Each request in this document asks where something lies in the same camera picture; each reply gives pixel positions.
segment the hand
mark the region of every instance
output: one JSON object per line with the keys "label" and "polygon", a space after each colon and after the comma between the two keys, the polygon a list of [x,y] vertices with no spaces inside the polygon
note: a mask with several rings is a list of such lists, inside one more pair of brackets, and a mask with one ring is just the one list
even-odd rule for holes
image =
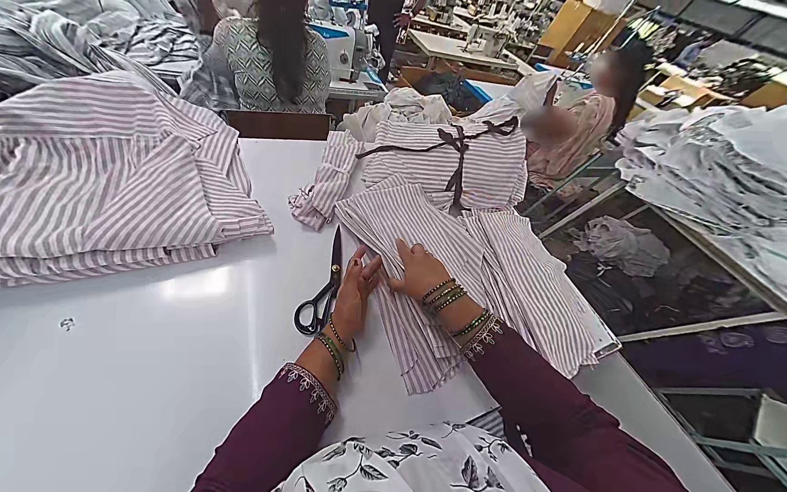
{"label": "hand", "polygon": [[412,22],[412,16],[408,14],[397,14],[393,16],[393,25],[397,27],[408,26]]}
{"label": "hand", "polygon": [[406,269],[406,275],[405,280],[388,278],[388,285],[394,292],[420,301],[430,289],[451,278],[445,265],[425,250],[420,242],[410,248],[405,241],[397,239],[396,249]]}
{"label": "hand", "polygon": [[366,322],[366,299],[378,285],[377,273],[381,268],[381,256],[363,266],[360,260],[365,254],[366,246],[361,244],[348,261],[333,310],[333,325],[342,341],[347,344],[363,330]]}

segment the woman's right hand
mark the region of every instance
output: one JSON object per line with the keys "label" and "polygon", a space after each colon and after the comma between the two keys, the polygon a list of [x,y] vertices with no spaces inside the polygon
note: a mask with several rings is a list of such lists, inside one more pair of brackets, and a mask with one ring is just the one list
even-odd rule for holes
{"label": "woman's right hand", "polygon": [[394,292],[406,294],[420,301],[430,289],[451,278],[445,270],[445,265],[424,249],[420,242],[416,242],[410,248],[405,241],[397,239],[396,249],[406,274],[405,280],[388,278],[388,285]]}

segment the bangle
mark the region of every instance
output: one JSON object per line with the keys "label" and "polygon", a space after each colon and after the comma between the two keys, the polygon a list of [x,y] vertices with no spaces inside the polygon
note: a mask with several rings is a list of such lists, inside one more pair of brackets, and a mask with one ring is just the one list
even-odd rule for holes
{"label": "bangle", "polygon": [[451,285],[448,289],[445,289],[444,291],[439,292],[439,295],[436,296],[436,297],[433,297],[433,300],[431,300],[430,302],[424,303],[424,306],[427,307],[427,308],[430,308],[433,304],[439,302],[439,299],[444,298],[446,294],[448,294],[449,292],[453,291],[454,289],[459,289],[459,288],[461,288],[461,286],[458,285],[458,284]]}
{"label": "bangle", "polygon": [[342,373],[344,373],[344,364],[342,363],[342,355],[338,352],[336,344],[334,344],[333,340],[324,332],[318,333],[316,338],[327,348],[327,352],[330,352],[330,357],[333,358],[333,362],[336,364],[336,381],[340,381],[342,379]]}
{"label": "bangle", "polygon": [[481,314],[476,316],[475,319],[470,321],[470,323],[466,327],[464,327],[464,329],[460,330],[459,332],[452,333],[451,336],[453,336],[454,338],[457,338],[458,336],[463,336],[466,333],[469,333],[472,330],[480,327],[482,323],[484,323],[490,317],[491,317],[491,312],[485,309],[484,311],[482,311]]}
{"label": "bangle", "polygon": [[421,297],[421,303],[426,303],[426,302],[427,302],[427,297],[430,297],[430,295],[431,295],[433,292],[436,292],[436,291],[438,291],[439,289],[442,289],[442,288],[443,288],[443,285],[446,285],[446,284],[448,284],[448,283],[451,283],[451,282],[454,282],[454,279],[453,279],[453,278],[449,278],[448,280],[444,281],[442,284],[440,284],[440,285],[436,285],[435,287],[433,287],[432,289],[430,289],[429,291],[427,291],[427,293],[426,293],[426,294],[424,294],[424,297]]}
{"label": "bangle", "polygon": [[357,352],[357,341],[352,339],[351,340],[351,348],[348,348],[348,346],[344,344],[344,341],[342,341],[342,337],[340,337],[338,335],[338,332],[336,331],[336,327],[333,325],[333,318],[332,318],[332,316],[330,317],[330,330],[333,331],[333,336],[336,337],[336,341],[339,342],[339,345],[342,346],[342,348],[345,350],[345,352]]}
{"label": "bangle", "polygon": [[461,287],[460,290],[456,291],[451,296],[449,296],[449,298],[445,299],[445,302],[433,308],[433,314],[438,314],[440,311],[445,309],[449,304],[451,304],[452,302],[456,301],[457,299],[465,295],[466,295],[466,291],[464,290],[463,287]]}

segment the woman's left hand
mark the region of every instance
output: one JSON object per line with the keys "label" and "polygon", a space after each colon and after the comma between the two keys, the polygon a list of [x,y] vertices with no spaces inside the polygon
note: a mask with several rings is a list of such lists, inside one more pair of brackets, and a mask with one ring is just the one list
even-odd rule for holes
{"label": "woman's left hand", "polygon": [[360,260],[365,254],[366,246],[360,245],[348,261],[332,315],[336,332],[349,345],[354,336],[363,330],[366,300],[378,285],[378,270],[381,268],[381,256],[363,266]]}

